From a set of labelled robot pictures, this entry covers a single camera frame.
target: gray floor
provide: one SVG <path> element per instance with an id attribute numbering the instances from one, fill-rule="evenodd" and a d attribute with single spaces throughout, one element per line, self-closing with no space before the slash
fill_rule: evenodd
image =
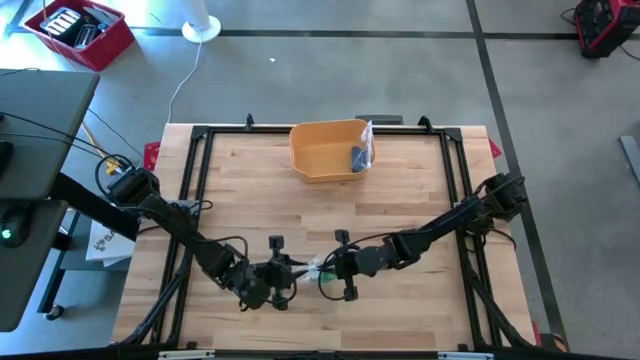
<path id="1" fill-rule="evenodd" d="M 558 15 L 575 1 L 475 2 L 485 32 L 574 31 Z M 152 1 L 105 3 L 123 11 L 132 26 L 175 29 L 182 23 L 179 11 Z M 2 25 L 11 21 L 19 1 L 0 5 Z M 472 31 L 464 0 L 207 5 L 233 30 Z M 37 8 L 32 5 L 27 15 Z M 137 43 L 101 73 L 91 108 L 141 148 L 160 138 L 168 101 L 193 66 L 196 46 L 179 36 L 137 34 Z M 640 266 L 633 262 L 640 251 L 640 187 L 617 138 L 640 138 L 640 63 L 620 51 L 584 60 L 573 40 L 487 40 L 487 48 L 572 350 L 637 357 Z M 640 54 L 639 41 L 626 48 Z M 0 53 L 0 67 L 69 69 L 29 34 L 5 38 Z M 224 36 L 205 44 L 196 76 L 176 100 L 174 122 L 241 123 L 247 112 L 258 123 L 362 113 L 401 114 L 413 123 L 426 114 L 437 124 L 485 125 L 502 145 L 473 38 Z M 107 149 L 134 156 L 91 115 L 86 121 Z M 64 171 L 95 189 L 87 172 L 93 164 L 88 155 L 72 151 Z M 507 171 L 504 156 L 497 164 Z M 513 232 L 529 307 L 544 330 L 520 221 Z M 50 268 L 51 259 L 43 278 Z M 34 298 L 43 291 L 42 281 Z M 70 282 L 86 290 L 59 296 L 58 302 L 71 306 L 69 316 L 49 323 L 30 304 L 18 330 L 0 334 L 0 353 L 108 342 L 124 277 L 75 273 L 65 279 Z M 34 332 L 45 339 L 36 340 Z"/>

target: red equipment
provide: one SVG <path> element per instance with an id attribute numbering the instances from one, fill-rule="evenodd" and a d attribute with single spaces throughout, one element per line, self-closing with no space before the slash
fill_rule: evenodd
<path id="1" fill-rule="evenodd" d="M 582 0 L 574 13 L 582 56 L 607 57 L 640 25 L 637 0 Z"/>
<path id="2" fill-rule="evenodd" d="M 127 23 L 124 22 L 124 14 L 114 9 L 89 0 L 54 0 L 47 5 L 47 14 L 55 14 L 61 7 L 73 9 L 83 16 L 87 15 L 83 10 L 84 7 L 96 7 L 118 16 L 119 19 L 113 25 L 82 49 L 76 49 L 53 38 L 54 46 L 49 35 L 40 28 L 40 24 L 44 20 L 42 11 L 24 23 L 25 29 L 35 34 L 49 49 L 59 52 L 67 59 L 82 64 L 93 71 L 102 71 L 135 41 Z"/>

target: red crate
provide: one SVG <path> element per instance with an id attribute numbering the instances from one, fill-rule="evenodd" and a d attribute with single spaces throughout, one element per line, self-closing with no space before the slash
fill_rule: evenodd
<path id="1" fill-rule="evenodd" d="M 51 43 L 52 39 L 49 38 L 49 35 L 40 28 L 40 23 L 44 21 L 42 11 L 24 23 L 24 27 L 40 38 L 40 41 L 47 45 L 50 50 L 59 53 L 69 60 L 82 64 L 91 70 L 101 71 L 135 40 L 127 23 L 124 22 L 124 14 L 118 11 L 88 0 L 56 0 L 47 6 L 47 15 L 53 14 L 63 6 L 75 10 L 81 15 L 87 15 L 82 7 L 96 6 L 120 17 L 118 21 L 93 39 L 84 49 L 75 49 L 63 42 L 53 39 L 59 51 L 53 47 Z"/>

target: yellow cable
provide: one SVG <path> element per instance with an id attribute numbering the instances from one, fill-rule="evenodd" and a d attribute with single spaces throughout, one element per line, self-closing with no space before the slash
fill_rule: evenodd
<path id="1" fill-rule="evenodd" d="M 93 135 L 91 134 L 91 132 L 87 128 L 87 125 L 84 124 L 84 122 L 82 123 L 82 130 L 84 130 L 85 135 L 87 135 L 87 138 L 89 138 L 89 142 L 92 143 L 94 146 L 98 146 L 98 145 L 96 145 L 96 141 L 93 138 Z M 105 156 L 107 156 L 107 154 L 103 153 L 102 151 L 100 151 L 98 149 L 96 149 L 96 151 L 103 158 Z M 107 164 L 107 174 L 114 175 L 116 173 L 116 169 L 118 167 L 120 167 L 120 164 L 116 160 L 111 160 L 111 159 L 107 160 L 107 163 L 108 163 Z"/>
<path id="2" fill-rule="evenodd" d="M 42 16 L 44 17 L 44 21 L 47 21 L 47 3 L 46 0 L 42 0 Z M 62 54 L 62 52 L 60 52 L 60 49 L 58 48 L 58 45 L 56 45 L 55 40 L 53 39 L 53 35 L 51 35 L 51 32 L 49 32 L 49 30 L 47 30 L 45 28 L 45 31 L 47 32 L 47 35 L 49 35 L 49 41 L 51 41 L 51 45 L 53 45 L 53 48 L 56 50 L 56 52 L 58 54 L 60 54 L 60 56 L 62 56 L 65 60 L 67 60 L 67 63 L 69 65 L 71 65 L 71 68 L 73 69 L 73 71 L 78 71 L 78 69 L 76 68 L 76 66 L 73 64 L 73 62 L 71 62 L 71 60 L 67 59 L 66 56 L 64 56 Z M 84 121 L 82 122 L 82 130 L 84 130 L 85 135 L 87 135 L 87 138 L 89 138 L 89 142 L 91 142 L 91 144 L 93 144 L 94 146 L 99 146 L 97 144 L 97 142 L 95 141 L 95 139 L 93 138 L 93 135 L 89 132 L 89 129 L 87 128 L 87 125 L 85 125 Z M 107 156 L 105 153 L 103 153 L 102 151 L 96 149 L 96 151 L 98 152 L 98 154 L 100 154 L 101 157 L 105 157 Z M 107 160 L 107 174 L 109 175 L 113 175 L 116 173 L 116 169 L 120 166 L 120 164 L 116 161 L 116 160 Z"/>

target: wooden tabletop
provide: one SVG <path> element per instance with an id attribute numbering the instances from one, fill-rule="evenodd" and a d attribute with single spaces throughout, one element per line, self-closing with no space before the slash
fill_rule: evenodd
<path id="1" fill-rule="evenodd" d="M 191 128 L 189 124 L 165 128 L 155 174 L 166 199 L 178 197 Z M 495 174 L 487 133 L 484 127 L 461 129 L 475 187 Z M 291 167 L 287 135 L 216 134 L 204 196 L 214 206 L 203 213 L 199 229 L 208 238 L 245 237 L 252 262 L 269 259 L 269 235 L 283 235 L 284 253 L 310 261 L 337 247 L 335 229 L 348 229 L 351 238 L 358 239 L 422 226 L 450 208 L 437 138 L 378 136 L 376 148 L 376 162 L 365 179 L 305 184 Z M 201 154 L 202 146 L 191 199 Z M 457 182 L 461 189 L 458 174 Z M 507 230 L 505 224 L 498 226 Z M 114 341 L 129 335 L 156 300 L 168 243 L 162 230 L 139 237 Z M 372 240 L 369 245 L 379 243 Z M 242 249 L 241 243 L 233 245 Z M 513 245 L 492 233 L 485 252 L 496 302 L 522 336 L 533 342 Z M 265 304 L 240 313 L 238 298 L 219 289 L 194 262 L 180 342 L 244 350 L 453 350 L 457 344 L 471 344 L 453 235 L 435 242 L 417 264 L 374 278 L 357 276 L 355 282 L 360 298 L 354 302 L 326 300 L 315 282 L 300 281 L 289 310 L 279 312 Z M 341 295 L 342 289 L 342 281 L 326 285 L 333 296 Z M 484 337 L 490 339 L 486 313 L 478 304 Z M 171 318 L 165 319 L 164 335 Z"/>

